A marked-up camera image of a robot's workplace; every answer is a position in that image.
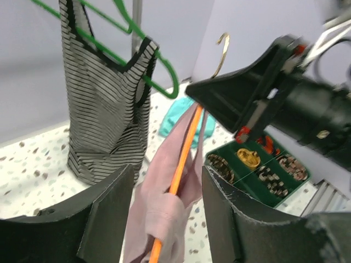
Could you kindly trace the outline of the pink tank top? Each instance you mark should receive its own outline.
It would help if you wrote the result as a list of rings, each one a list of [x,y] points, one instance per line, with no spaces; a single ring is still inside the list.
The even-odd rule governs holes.
[[[124,237],[123,262],[150,262],[156,239],[162,244],[159,262],[184,260],[188,217],[194,203],[202,197],[202,136],[207,113],[202,120],[197,153],[187,156],[177,193],[172,194],[170,187],[196,108],[193,104],[180,117],[156,151],[144,181],[135,188]]]

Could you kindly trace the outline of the orange hanger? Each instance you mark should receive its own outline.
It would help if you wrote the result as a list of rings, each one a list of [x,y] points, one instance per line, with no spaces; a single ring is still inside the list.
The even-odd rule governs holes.
[[[220,59],[220,62],[219,62],[217,69],[215,70],[215,72],[211,78],[214,78],[217,76],[217,74],[220,72],[220,70],[224,64],[224,60],[226,58],[226,55],[228,52],[228,47],[230,44],[230,35],[227,32],[224,32],[220,36],[219,40],[217,40],[216,44],[220,45],[222,40],[224,40],[222,57]],[[183,170],[184,170],[184,167],[186,164],[186,159],[187,159],[188,154],[190,152],[191,144],[192,144],[194,135],[196,133],[198,123],[199,123],[200,118],[202,116],[202,111],[203,111],[202,106],[197,105],[194,116],[191,119],[189,129],[188,129],[187,134],[186,134],[185,141],[184,141],[183,146],[182,146],[182,151],[180,152],[180,159],[179,159],[177,168],[175,170],[175,173],[173,175],[172,182],[171,182],[171,185],[169,188],[169,193],[174,195],[174,196],[177,195],[177,191],[178,191],[180,181],[182,178],[182,173],[183,173]],[[158,260],[159,260],[160,254],[161,254],[161,249],[162,249],[162,242],[159,239],[155,238],[153,246],[152,246],[152,250],[150,253],[149,262],[158,263]]]

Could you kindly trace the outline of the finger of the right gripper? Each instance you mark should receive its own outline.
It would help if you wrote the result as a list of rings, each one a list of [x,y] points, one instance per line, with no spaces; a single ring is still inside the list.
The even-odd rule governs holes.
[[[291,56],[287,44],[273,43],[254,63],[240,70],[187,86],[187,96],[198,102],[227,131],[234,133],[255,100],[268,95]]]

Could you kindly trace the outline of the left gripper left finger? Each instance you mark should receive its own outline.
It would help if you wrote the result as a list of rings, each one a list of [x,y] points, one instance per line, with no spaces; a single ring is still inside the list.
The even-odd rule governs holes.
[[[37,216],[1,220],[1,262],[119,262],[133,185],[123,165]]]

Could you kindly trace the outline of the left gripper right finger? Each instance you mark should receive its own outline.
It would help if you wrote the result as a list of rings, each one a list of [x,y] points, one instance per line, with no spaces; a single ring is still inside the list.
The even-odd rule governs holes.
[[[350,213],[283,213],[207,165],[202,196],[213,262],[350,262]]]

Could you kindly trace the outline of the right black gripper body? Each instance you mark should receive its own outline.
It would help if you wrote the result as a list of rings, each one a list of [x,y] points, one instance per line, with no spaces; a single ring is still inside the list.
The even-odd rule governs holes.
[[[273,77],[278,90],[264,111],[264,125],[271,124],[299,144],[350,169],[350,91],[304,76],[299,67],[302,42],[291,36],[277,38],[272,47],[281,54]]]

